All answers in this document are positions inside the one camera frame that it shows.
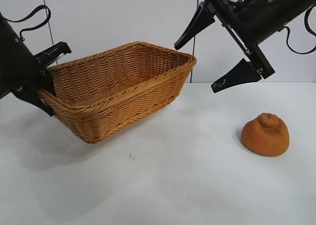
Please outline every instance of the table surface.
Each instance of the table surface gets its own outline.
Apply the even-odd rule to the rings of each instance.
[[[9,95],[0,101],[0,224],[314,225],[316,84],[255,83],[218,94],[185,84],[153,116],[88,145]],[[263,157],[240,143],[262,112],[290,148]]]

